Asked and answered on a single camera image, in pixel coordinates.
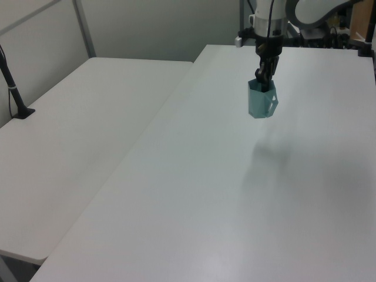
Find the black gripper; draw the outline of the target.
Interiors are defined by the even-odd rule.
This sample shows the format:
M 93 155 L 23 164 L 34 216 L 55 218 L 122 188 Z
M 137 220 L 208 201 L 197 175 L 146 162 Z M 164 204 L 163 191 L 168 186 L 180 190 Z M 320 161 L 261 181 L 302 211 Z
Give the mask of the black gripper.
M 256 80 L 262 84 L 262 91 L 267 92 L 276 72 L 279 55 L 282 52 L 284 36 L 263 37 L 256 35 L 256 54 L 261 57 Z

